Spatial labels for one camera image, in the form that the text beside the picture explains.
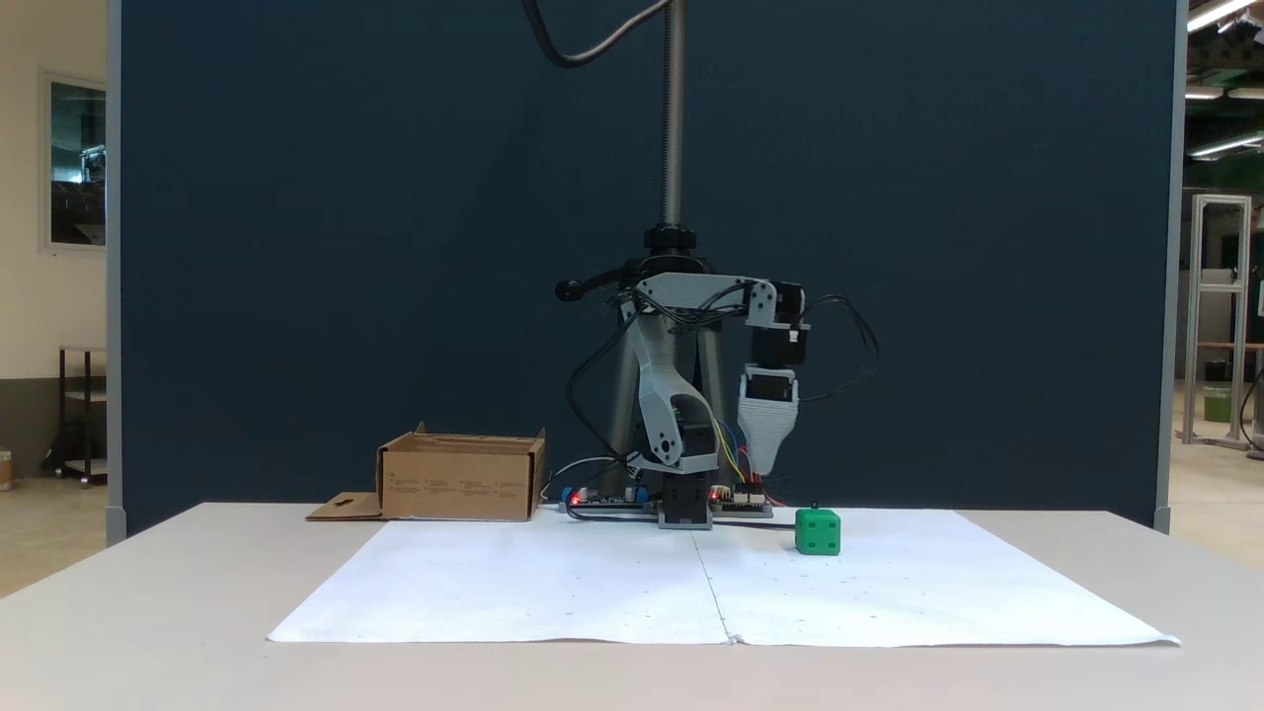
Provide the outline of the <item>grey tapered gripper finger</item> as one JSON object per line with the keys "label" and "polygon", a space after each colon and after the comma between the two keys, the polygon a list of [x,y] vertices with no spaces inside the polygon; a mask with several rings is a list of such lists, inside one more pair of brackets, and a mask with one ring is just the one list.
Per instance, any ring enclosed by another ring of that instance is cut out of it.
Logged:
{"label": "grey tapered gripper finger", "polygon": [[798,412],[796,400],[741,401],[741,431],[747,443],[750,468],[755,473],[772,473],[779,449],[795,428]]}

